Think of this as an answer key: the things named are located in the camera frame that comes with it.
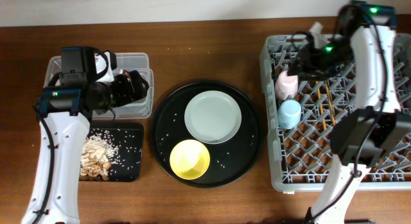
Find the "wooden table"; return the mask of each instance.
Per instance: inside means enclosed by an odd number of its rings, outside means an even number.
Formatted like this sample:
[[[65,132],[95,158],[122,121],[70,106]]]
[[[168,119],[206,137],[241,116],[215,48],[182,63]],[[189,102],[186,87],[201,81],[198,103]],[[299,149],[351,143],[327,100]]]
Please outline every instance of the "wooden table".
[[[258,62],[265,38],[308,30],[315,21],[325,25],[324,33],[332,32],[333,17],[0,28],[0,223],[18,223],[26,212],[40,143],[31,105],[42,92],[49,59],[60,55],[62,46],[147,53],[154,71],[154,110],[187,82],[230,83],[256,104],[267,132]],[[410,15],[399,16],[398,30],[411,33]],[[146,130],[140,179],[80,182],[82,223],[283,223],[303,218],[319,195],[275,191],[266,144],[256,165],[233,184],[216,189],[181,184],[150,151],[151,118],[138,122]],[[411,192],[357,192],[346,219],[409,223]]]

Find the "black plate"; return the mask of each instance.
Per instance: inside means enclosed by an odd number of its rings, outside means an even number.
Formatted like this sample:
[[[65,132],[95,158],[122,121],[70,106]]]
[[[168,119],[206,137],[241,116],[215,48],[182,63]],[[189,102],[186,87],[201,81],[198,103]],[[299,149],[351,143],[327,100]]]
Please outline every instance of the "black plate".
[[[105,130],[113,135],[113,137],[110,137],[112,145],[119,146],[118,155],[121,162],[121,164],[111,165],[109,182],[133,182],[137,180],[140,174],[141,155],[143,153],[143,126],[139,123],[95,122],[91,124],[87,137],[96,133],[103,134]]]
[[[170,153],[180,141],[195,139],[186,128],[184,112],[193,97],[208,90],[227,93],[236,100],[242,116],[240,129],[224,143],[203,143],[211,158],[208,170],[198,179],[184,180],[171,170]],[[261,149],[263,132],[256,109],[246,95],[225,83],[202,81],[177,89],[160,104],[153,119],[151,141],[155,158],[169,175],[193,187],[211,188],[239,179],[252,167]]]

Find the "yellow cup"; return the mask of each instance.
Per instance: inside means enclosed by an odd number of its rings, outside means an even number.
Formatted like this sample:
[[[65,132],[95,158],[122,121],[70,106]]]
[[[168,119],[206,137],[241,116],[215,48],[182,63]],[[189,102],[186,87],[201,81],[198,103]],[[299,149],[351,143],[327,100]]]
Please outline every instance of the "yellow cup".
[[[185,140],[178,143],[170,154],[173,172],[186,180],[201,177],[210,165],[210,153],[201,142]]]

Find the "blue cup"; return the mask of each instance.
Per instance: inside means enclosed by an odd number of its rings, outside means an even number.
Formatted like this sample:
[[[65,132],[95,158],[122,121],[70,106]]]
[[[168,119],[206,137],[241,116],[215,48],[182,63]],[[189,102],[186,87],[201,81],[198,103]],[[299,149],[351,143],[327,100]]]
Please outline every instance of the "blue cup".
[[[284,101],[277,112],[278,125],[281,128],[292,129],[300,123],[301,105],[294,99]]]

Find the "white plate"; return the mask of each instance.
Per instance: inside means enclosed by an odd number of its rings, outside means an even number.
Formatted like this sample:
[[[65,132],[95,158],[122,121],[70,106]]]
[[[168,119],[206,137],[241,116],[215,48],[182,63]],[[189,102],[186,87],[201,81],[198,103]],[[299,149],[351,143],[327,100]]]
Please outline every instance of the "white plate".
[[[188,132],[207,144],[220,144],[233,137],[241,125],[241,110],[228,94],[202,92],[188,103],[184,113]]]

